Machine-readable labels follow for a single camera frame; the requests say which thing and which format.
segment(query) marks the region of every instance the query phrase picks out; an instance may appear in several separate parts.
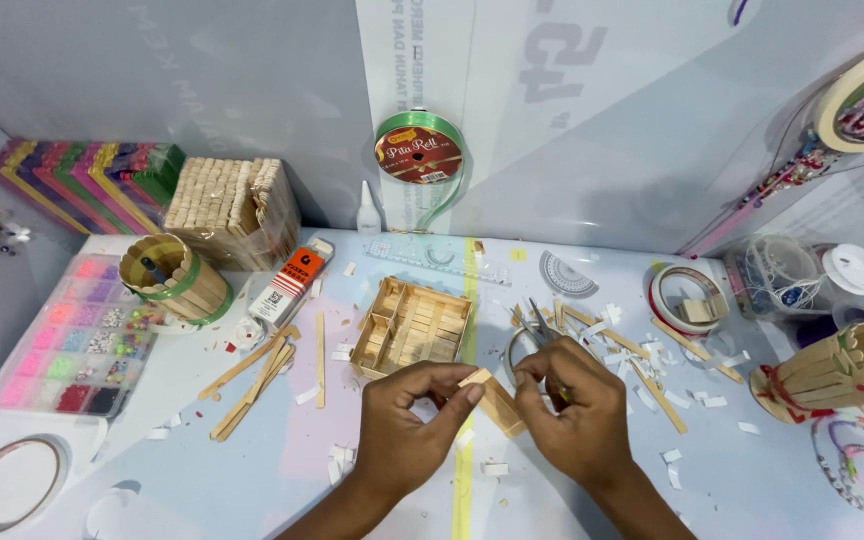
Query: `orange glue box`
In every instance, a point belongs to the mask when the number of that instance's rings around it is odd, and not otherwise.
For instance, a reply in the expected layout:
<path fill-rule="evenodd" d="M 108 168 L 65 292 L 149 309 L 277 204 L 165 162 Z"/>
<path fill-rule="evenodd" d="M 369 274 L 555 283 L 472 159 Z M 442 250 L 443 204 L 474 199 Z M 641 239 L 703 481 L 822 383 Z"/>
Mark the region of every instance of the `orange glue box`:
<path fill-rule="evenodd" d="M 248 307 L 248 312 L 267 321 L 272 332 L 277 331 L 334 253 L 335 246 L 321 238 L 312 238 L 308 244 L 292 253 L 265 290 Z"/>

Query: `left hand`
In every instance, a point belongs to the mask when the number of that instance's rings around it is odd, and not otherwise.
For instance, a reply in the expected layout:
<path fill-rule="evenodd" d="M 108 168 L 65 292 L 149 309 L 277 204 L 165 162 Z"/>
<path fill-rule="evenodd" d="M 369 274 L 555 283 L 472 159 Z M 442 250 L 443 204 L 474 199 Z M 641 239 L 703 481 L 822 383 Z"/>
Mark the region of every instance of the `left hand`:
<path fill-rule="evenodd" d="M 481 384 L 459 388 L 476 369 L 425 361 L 366 384 L 358 456 L 346 481 L 362 483 L 394 506 L 432 478 L 485 393 Z M 410 411 L 416 399 L 426 397 L 438 408 L 429 423 Z"/>

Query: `clear plastic ruler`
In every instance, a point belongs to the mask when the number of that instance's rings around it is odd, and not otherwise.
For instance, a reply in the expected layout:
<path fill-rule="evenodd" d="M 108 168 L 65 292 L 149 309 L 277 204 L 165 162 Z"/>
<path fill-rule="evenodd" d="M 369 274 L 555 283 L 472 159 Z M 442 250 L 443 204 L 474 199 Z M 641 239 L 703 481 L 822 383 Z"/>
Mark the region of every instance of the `clear plastic ruler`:
<path fill-rule="evenodd" d="M 466 264 L 461 251 L 437 245 L 436 242 L 419 240 L 414 236 L 382 235 L 371 240 L 366 247 L 366 255 L 384 261 L 412 264 L 422 268 L 475 278 L 483 282 L 511 287 L 509 271 L 498 264 L 486 260 L 471 260 Z"/>

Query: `hand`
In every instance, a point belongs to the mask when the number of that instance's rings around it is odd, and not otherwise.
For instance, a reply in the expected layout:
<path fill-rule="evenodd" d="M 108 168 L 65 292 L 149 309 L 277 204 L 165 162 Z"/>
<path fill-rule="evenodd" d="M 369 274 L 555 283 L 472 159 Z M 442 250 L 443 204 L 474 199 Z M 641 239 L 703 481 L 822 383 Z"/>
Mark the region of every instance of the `hand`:
<path fill-rule="evenodd" d="M 515 404 L 535 446 L 586 491 L 607 489 L 635 471 L 625 419 L 625 384 L 571 337 L 560 337 L 515 368 Z M 539 393 L 565 388 L 572 404 L 553 397 L 558 417 Z"/>
<path fill-rule="evenodd" d="M 377 497 L 393 499 L 393 505 L 425 484 L 446 460 L 459 428 L 485 393 L 481 384 L 459 388 L 476 369 L 425 361 L 366 384 L 358 457 L 350 476 Z M 438 408 L 429 423 L 409 410 L 424 397 Z"/>

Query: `popsicle stick pencil holder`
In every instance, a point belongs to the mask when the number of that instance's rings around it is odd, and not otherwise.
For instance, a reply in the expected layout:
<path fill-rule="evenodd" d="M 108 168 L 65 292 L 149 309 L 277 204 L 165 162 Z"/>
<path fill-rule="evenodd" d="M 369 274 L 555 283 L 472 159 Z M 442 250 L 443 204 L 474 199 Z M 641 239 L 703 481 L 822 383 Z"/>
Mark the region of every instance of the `popsicle stick pencil holder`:
<path fill-rule="evenodd" d="M 159 278 L 143 258 L 155 264 Z M 129 246 L 119 261 L 119 278 L 138 296 L 193 325 L 217 321 L 234 300 L 232 286 L 173 234 L 145 236 Z"/>
<path fill-rule="evenodd" d="M 864 405 L 864 323 L 751 373 L 751 393 L 775 418 L 800 424 L 834 410 Z"/>

